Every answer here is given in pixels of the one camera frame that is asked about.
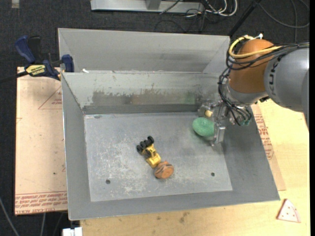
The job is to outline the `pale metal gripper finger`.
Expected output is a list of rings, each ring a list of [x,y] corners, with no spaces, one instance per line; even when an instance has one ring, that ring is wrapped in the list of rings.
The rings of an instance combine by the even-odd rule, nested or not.
[[[215,106],[216,105],[214,103],[202,104],[200,108],[198,109],[199,117],[203,117],[203,118],[213,117]]]
[[[210,140],[211,146],[218,145],[224,141],[225,126],[221,123],[214,124],[214,135]]]

